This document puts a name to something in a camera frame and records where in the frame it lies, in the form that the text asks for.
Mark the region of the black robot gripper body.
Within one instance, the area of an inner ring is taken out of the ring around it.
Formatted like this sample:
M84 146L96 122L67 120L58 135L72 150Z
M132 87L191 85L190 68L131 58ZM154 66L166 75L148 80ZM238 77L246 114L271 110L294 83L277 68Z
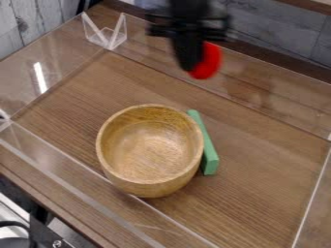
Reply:
M164 9L147 11L150 36L172 40L220 41L228 35L231 17L212 0L167 0Z

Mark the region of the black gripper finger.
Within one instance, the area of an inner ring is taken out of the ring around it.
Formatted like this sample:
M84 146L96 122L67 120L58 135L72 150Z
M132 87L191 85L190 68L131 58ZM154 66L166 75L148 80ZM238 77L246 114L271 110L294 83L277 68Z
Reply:
M194 33L179 33L172 39L172 47L180 68L191 71L202 61L203 40Z

